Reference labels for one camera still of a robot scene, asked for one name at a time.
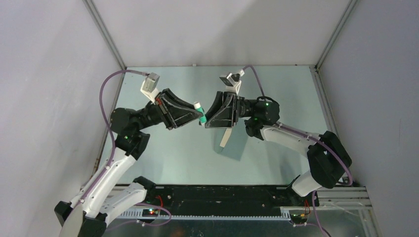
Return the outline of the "green white glue stick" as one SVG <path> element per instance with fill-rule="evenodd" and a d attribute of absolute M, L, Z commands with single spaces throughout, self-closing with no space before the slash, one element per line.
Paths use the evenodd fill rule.
<path fill-rule="evenodd" d="M 201 103 L 196 101 L 196 102 L 194 102 L 193 106 L 194 106 L 194 109 L 200 113 L 200 117 L 199 117 L 200 125 L 205 126 L 205 124 L 207 122 L 207 117 L 205 115 L 205 111 L 204 111 Z"/>

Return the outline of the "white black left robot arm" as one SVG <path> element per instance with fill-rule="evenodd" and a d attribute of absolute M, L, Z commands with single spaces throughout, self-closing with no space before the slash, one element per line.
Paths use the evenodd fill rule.
<path fill-rule="evenodd" d="M 147 93 L 150 102 L 143 109 L 116 108 L 110 118 L 111 155 L 84 188 L 69 202 L 60 201 L 54 211 L 62 226 L 61 237 L 101 237 L 123 212 L 142 203 L 152 205 L 154 183 L 138 177 L 119 194 L 108 197 L 114 186 L 145 151 L 150 135 L 142 130 L 163 123 L 179 128 L 204 117 L 199 102 L 187 103 L 170 89 Z"/>

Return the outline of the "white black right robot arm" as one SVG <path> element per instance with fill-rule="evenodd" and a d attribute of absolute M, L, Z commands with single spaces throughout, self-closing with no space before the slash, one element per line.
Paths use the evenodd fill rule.
<path fill-rule="evenodd" d="M 346 175 L 347 185 L 353 183 L 349 171 L 352 160 L 338 136 L 296 129 L 279 121 L 280 105 L 267 96 L 246 99 L 233 92 L 217 92 L 206 112 L 205 128 L 233 128 L 244 118 L 246 134 L 261 141 L 273 142 L 298 152 L 308 160 L 309 170 L 298 175 L 287 193 L 288 202 L 301 206 L 307 195 L 319 188 L 332 189 Z"/>

